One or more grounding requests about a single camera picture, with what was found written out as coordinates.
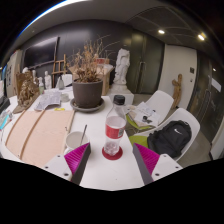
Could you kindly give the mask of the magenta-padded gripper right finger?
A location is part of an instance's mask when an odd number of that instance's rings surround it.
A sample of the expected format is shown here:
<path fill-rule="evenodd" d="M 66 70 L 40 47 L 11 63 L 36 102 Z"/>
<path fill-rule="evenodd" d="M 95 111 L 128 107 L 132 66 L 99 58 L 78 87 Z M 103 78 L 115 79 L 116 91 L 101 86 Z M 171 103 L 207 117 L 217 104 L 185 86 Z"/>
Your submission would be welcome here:
<path fill-rule="evenodd" d="M 182 169 L 168 154 L 159 155 L 137 143 L 133 144 L 133 154 L 145 185 Z"/>

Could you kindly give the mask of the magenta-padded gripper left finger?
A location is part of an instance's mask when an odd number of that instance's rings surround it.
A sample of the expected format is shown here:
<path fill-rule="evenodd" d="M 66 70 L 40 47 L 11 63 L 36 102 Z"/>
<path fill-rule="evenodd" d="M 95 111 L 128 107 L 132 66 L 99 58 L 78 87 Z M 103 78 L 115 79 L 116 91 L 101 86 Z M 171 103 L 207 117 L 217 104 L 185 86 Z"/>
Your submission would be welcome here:
<path fill-rule="evenodd" d="M 65 180 L 79 185 L 91 153 L 89 143 L 79 146 L 66 155 L 57 154 L 43 169 Z"/>

